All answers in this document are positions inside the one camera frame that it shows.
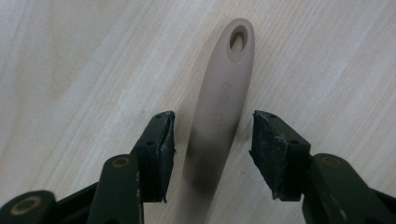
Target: brown handle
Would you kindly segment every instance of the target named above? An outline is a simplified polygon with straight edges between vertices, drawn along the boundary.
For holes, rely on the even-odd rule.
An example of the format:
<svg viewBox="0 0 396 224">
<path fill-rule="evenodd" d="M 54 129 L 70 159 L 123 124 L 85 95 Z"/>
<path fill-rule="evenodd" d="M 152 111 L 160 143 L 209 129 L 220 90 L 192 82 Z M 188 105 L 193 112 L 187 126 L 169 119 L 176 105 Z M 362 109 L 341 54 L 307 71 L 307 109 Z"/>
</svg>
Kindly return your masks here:
<svg viewBox="0 0 396 224">
<path fill-rule="evenodd" d="M 231 48 L 235 36 L 242 50 Z M 249 21 L 231 21 L 213 49 L 199 93 L 174 223 L 205 223 L 248 93 L 254 59 Z"/>
</svg>

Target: light wood tabletop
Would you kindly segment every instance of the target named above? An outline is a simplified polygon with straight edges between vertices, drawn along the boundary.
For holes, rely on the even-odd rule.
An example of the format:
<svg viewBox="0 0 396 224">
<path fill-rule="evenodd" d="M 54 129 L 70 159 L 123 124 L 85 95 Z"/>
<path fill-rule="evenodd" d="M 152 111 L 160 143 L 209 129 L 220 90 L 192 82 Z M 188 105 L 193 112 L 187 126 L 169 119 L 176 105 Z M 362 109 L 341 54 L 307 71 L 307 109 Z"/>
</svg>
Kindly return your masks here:
<svg viewBox="0 0 396 224">
<path fill-rule="evenodd" d="M 396 1 L 3 0 L 0 205 L 89 186 L 173 110 L 168 203 L 145 203 L 146 223 L 172 223 L 201 82 L 235 18 L 253 24 L 255 60 L 209 223 L 304 223 L 302 203 L 273 201 L 248 154 L 255 109 L 396 196 Z"/>
</svg>

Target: handle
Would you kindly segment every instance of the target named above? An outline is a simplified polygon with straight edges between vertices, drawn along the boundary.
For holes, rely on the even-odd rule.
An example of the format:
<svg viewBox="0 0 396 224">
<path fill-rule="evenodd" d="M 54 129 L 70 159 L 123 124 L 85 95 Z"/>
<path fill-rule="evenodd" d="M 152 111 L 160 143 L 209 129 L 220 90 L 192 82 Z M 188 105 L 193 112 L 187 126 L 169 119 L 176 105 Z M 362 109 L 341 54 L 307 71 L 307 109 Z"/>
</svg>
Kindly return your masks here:
<svg viewBox="0 0 396 224">
<path fill-rule="evenodd" d="M 242 49 L 232 50 L 236 36 Z M 213 49 L 199 93 L 174 223 L 204 223 L 233 144 L 254 59 L 249 21 L 231 21 Z"/>
</svg>

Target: hole in handle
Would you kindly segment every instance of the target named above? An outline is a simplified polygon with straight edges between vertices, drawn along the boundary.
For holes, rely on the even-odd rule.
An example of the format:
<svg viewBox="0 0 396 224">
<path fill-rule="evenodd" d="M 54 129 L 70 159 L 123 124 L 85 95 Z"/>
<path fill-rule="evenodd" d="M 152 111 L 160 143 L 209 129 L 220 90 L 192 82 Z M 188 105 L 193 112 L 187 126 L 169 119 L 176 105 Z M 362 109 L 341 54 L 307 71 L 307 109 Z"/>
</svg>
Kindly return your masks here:
<svg viewBox="0 0 396 224">
<path fill-rule="evenodd" d="M 244 49 L 244 36 L 241 32 L 237 32 L 231 35 L 230 48 L 233 53 L 239 53 Z"/>
</svg>

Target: wood grain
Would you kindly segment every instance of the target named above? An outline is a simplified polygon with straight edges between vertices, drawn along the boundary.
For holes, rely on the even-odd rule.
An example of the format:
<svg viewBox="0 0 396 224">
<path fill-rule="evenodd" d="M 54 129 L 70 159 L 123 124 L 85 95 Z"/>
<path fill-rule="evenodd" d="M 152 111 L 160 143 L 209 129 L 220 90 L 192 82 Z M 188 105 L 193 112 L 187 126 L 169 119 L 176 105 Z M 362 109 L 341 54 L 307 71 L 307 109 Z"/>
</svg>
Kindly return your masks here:
<svg viewBox="0 0 396 224">
<path fill-rule="evenodd" d="M 272 200 L 248 155 L 255 109 L 396 196 L 395 8 L 392 0 L 0 1 L 0 204 L 90 185 L 151 116 L 174 110 L 169 202 L 145 204 L 146 223 L 171 223 L 205 68 L 238 17 L 255 28 L 255 63 L 209 222 L 304 223 L 300 203 Z"/>
</svg>

